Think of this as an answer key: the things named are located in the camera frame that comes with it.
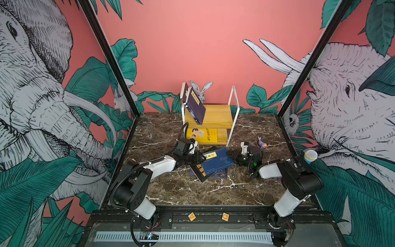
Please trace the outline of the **blue book yellow label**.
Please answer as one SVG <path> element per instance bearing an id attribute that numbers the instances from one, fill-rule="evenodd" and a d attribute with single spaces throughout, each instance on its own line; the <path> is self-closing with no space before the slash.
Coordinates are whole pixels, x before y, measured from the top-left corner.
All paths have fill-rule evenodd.
<path id="1" fill-rule="evenodd" d="M 226 147 L 203 153 L 206 160 L 202 163 L 206 175 L 234 166 L 233 159 L 228 155 Z"/>

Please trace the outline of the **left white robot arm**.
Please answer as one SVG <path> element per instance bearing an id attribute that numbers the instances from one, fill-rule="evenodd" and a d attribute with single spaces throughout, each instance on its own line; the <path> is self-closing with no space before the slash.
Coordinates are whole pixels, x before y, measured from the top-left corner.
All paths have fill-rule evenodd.
<path id="1" fill-rule="evenodd" d="M 123 169 L 109 189 L 111 206 L 124 209 L 154 224 L 158 213 L 156 206 L 147 198 L 151 180 L 178 169 L 180 166 L 202 164 L 206 157 L 200 153 L 188 153 L 183 156 L 164 155 L 145 163 L 131 161 Z"/>

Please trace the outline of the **orange sticker tag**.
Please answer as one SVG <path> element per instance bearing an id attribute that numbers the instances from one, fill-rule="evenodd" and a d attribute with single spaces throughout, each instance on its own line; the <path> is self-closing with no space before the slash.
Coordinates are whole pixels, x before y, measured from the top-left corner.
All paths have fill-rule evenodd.
<path id="1" fill-rule="evenodd" d="M 222 215 L 222 220 L 224 220 L 224 221 L 228 221 L 228 219 L 229 219 L 229 214 L 227 214 L 227 213 L 223 213 L 223 215 Z"/>
<path id="2" fill-rule="evenodd" d="M 190 221 L 193 221 L 193 220 L 196 218 L 196 216 L 195 216 L 194 213 L 190 213 L 190 214 L 188 215 L 188 218 L 189 218 Z"/>

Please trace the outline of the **left black frame post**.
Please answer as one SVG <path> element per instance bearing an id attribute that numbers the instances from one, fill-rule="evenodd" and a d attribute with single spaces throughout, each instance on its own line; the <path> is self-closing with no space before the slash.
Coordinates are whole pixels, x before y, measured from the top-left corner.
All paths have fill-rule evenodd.
<path id="1" fill-rule="evenodd" d="M 120 85 L 120 87 L 124 93 L 124 96 L 126 97 L 126 100 L 127 100 L 129 107 L 132 111 L 132 115 L 134 117 L 139 118 L 140 113 L 139 113 L 137 106 L 130 94 L 130 90 L 127 87 L 124 76 L 123 76 L 121 69 L 118 65 L 118 62 L 114 56 L 111 46 L 109 45 L 107 37 L 105 36 L 105 33 L 104 33 L 104 31 L 103 31 L 103 29 L 96 17 L 96 13 L 94 12 L 94 8 L 93 8 L 91 1 L 79 0 L 78 2 L 82 8 L 82 11 L 89 23 L 94 35 L 95 35 L 104 55 L 105 55 L 107 62 L 110 65 L 112 72 L 114 73 L 116 81 Z"/>

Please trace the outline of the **black book yellow title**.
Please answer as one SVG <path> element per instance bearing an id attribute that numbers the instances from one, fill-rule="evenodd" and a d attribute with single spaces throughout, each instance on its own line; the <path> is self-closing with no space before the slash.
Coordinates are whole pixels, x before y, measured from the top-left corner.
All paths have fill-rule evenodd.
<path id="1" fill-rule="evenodd" d="M 208 175 L 206 174 L 202 164 L 190 165 L 190 169 L 201 183 L 208 179 Z"/>

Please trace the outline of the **black wolf cover book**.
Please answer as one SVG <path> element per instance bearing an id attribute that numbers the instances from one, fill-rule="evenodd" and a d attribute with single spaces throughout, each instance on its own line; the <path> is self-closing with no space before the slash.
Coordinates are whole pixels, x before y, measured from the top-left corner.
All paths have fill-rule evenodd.
<path id="1" fill-rule="evenodd" d="M 188 83 L 187 83 L 187 82 L 184 82 L 184 83 L 182 84 L 182 88 L 181 88 L 181 92 L 180 92 L 180 100 L 181 100 L 181 103 L 182 103 L 182 104 L 184 104 L 184 103 L 186 102 L 186 97 L 187 97 L 188 89 L 189 89 Z"/>

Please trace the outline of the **yellow cartoon cover book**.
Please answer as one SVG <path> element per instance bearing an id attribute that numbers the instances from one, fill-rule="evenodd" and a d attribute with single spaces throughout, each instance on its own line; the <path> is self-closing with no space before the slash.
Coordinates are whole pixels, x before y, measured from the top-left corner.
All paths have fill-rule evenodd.
<path id="1" fill-rule="evenodd" d="M 194 139 L 199 144 L 216 144 L 218 142 L 218 131 L 208 128 L 188 129 L 187 138 Z"/>

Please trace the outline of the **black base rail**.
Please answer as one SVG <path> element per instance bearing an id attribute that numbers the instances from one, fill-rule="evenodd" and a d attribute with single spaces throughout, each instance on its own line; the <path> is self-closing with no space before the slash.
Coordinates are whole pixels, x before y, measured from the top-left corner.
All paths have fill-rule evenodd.
<path id="1" fill-rule="evenodd" d="M 303 224 L 328 224 L 336 227 L 333 216 L 325 211 L 318 210 L 312 206 L 302 206 L 281 221 L 281 225 L 272 227 L 269 223 L 269 206 L 215 206 L 215 205 L 158 205 L 158 218 L 154 224 L 154 229 L 171 229 L 176 224 L 203 225 L 203 224 L 244 224 L 253 225 L 258 230 L 288 230 L 296 229 Z M 188 215 L 194 213 L 196 218 L 190 221 Z M 228 221 L 222 220 L 223 213 L 229 214 Z"/>

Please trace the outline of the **dark purple bottom book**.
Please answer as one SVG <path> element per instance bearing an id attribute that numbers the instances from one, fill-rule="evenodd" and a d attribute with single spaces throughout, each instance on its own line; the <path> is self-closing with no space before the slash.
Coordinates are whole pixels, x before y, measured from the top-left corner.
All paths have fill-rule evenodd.
<path id="1" fill-rule="evenodd" d="M 210 179 L 223 179 L 223 180 L 226 180 L 226 179 L 228 179 L 228 169 L 225 168 L 223 170 L 219 170 L 216 173 L 212 174 L 209 178 Z"/>

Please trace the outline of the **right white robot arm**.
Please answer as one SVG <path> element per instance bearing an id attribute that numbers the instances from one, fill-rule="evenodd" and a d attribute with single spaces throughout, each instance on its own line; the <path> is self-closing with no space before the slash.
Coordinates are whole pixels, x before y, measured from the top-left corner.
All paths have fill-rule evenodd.
<path id="1" fill-rule="evenodd" d="M 235 157 L 235 162 L 246 166 L 253 178 L 280 178 L 286 189 L 269 210 L 267 220 L 271 228 L 290 227 L 295 209 L 324 187 L 322 179 L 310 166 L 317 158 L 316 151 L 307 150 L 288 160 L 264 162 L 259 147 L 248 142 L 241 143 L 241 152 Z"/>

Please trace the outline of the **right black frame post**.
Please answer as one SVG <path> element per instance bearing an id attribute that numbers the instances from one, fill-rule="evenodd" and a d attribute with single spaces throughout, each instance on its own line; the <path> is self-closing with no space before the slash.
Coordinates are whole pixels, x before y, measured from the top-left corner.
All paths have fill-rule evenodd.
<path id="1" fill-rule="evenodd" d="M 337 4 L 333 14 L 331 15 L 328 25 L 325 28 L 325 31 L 321 35 L 318 43 L 316 44 L 314 50 L 311 53 L 310 58 L 308 59 L 306 65 L 304 66 L 302 72 L 300 73 L 298 79 L 296 80 L 294 86 L 292 87 L 292 90 L 288 95 L 284 105 L 281 107 L 280 111 L 278 112 L 277 118 L 283 118 L 286 110 L 292 103 L 296 94 L 299 92 L 301 86 L 306 81 L 307 76 L 313 69 L 316 61 L 318 60 L 323 50 L 325 49 L 325 46 L 333 36 L 334 32 L 336 31 L 338 25 L 340 24 L 348 8 L 351 6 L 352 2 L 353 2 L 352 0 L 343 0 L 343 1 L 339 1 L 339 3 Z"/>

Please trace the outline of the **white wooden two-tier shelf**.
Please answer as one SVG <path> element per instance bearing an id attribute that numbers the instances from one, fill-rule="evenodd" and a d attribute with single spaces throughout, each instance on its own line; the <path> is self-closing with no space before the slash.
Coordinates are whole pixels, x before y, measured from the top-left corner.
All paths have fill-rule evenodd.
<path id="1" fill-rule="evenodd" d="M 208 104 L 205 105 L 205 108 L 206 113 L 203 124 L 198 125 L 186 109 L 184 103 L 182 103 L 181 112 L 183 123 L 185 124 L 188 122 L 191 129 L 199 127 L 217 129 L 217 145 L 225 145 L 228 147 L 241 110 L 236 87 L 234 85 L 232 86 L 227 105 Z"/>

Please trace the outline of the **purple book yellow label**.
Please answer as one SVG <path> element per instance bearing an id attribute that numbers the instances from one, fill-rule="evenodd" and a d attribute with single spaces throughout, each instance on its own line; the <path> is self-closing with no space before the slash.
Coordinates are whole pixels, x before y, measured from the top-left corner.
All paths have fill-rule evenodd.
<path id="1" fill-rule="evenodd" d="M 186 94 L 186 107 L 198 125 L 204 122 L 206 108 L 193 88 L 189 87 Z"/>

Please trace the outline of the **left orange sticker tag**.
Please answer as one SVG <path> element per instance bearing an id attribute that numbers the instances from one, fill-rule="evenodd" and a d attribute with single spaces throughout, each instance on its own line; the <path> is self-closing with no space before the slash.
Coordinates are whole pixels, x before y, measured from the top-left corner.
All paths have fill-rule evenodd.
<path id="1" fill-rule="evenodd" d="M 196 218 L 196 216 L 195 216 L 194 213 L 190 213 L 190 214 L 188 215 L 188 218 L 189 218 L 190 221 L 193 221 L 193 220 Z"/>

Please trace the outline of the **black frame post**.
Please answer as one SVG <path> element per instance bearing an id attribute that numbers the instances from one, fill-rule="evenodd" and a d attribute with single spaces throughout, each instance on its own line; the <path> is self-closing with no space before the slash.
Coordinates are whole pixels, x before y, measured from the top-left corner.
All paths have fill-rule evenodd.
<path id="1" fill-rule="evenodd" d="M 286 110 L 292 103 L 296 94 L 299 92 L 301 86 L 306 81 L 307 76 L 313 69 L 316 61 L 318 60 L 323 50 L 325 49 L 325 46 L 333 36 L 334 32 L 336 31 L 338 25 L 340 24 L 348 8 L 351 6 L 352 2 L 353 2 L 352 0 L 343 0 L 343 1 L 339 1 L 339 3 L 337 4 L 333 14 L 331 15 L 328 25 L 325 28 L 325 31 L 321 35 L 318 43 L 316 44 L 314 50 L 311 53 L 310 58 L 308 59 L 306 65 L 304 66 L 302 72 L 300 73 L 298 79 L 296 80 L 294 86 L 292 87 L 292 90 L 288 95 L 284 105 L 281 107 L 280 111 L 278 112 L 277 118 L 283 118 Z"/>
<path id="2" fill-rule="evenodd" d="M 120 87 L 124 93 L 124 96 L 126 97 L 126 100 L 127 100 L 129 107 L 132 111 L 132 115 L 134 117 L 139 118 L 140 113 L 139 113 L 137 106 L 130 94 L 130 90 L 127 87 L 124 76 L 123 76 L 121 69 L 118 65 L 118 62 L 114 56 L 111 46 L 109 45 L 107 37 L 105 36 L 105 33 L 104 33 L 104 31 L 103 31 L 103 29 L 96 17 L 96 13 L 94 12 L 94 8 L 93 8 L 91 1 L 79 0 L 78 2 L 82 8 L 82 11 L 89 23 L 94 35 L 95 35 L 104 55 L 105 55 L 107 62 L 110 65 L 112 72 L 114 73 L 116 81 L 120 85 Z"/>

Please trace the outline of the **blue microphone on stand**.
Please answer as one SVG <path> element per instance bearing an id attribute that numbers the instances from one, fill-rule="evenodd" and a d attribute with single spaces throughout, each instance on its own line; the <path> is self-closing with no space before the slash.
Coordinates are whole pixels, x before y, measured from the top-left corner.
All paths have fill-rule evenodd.
<path id="1" fill-rule="evenodd" d="M 305 150 L 303 153 L 303 159 L 306 161 L 307 164 L 314 162 L 318 158 L 318 154 L 315 150 L 309 149 Z"/>

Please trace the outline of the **small purple toy figure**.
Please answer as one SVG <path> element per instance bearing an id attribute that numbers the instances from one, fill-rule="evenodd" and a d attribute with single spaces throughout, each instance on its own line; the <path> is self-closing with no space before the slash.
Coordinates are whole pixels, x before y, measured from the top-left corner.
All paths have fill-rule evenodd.
<path id="1" fill-rule="evenodd" d="M 258 146 L 260 150 L 264 150 L 268 147 L 268 145 L 262 140 L 262 137 L 258 137 Z"/>

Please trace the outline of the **right orange sticker tag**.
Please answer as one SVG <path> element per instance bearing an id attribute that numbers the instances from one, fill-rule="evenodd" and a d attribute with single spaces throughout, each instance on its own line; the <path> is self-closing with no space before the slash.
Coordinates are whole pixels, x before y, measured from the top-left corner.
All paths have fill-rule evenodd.
<path id="1" fill-rule="evenodd" d="M 223 213 L 223 215 L 222 215 L 222 220 L 224 220 L 224 221 L 228 221 L 228 219 L 229 219 L 229 214 L 227 214 L 227 213 Z"/>

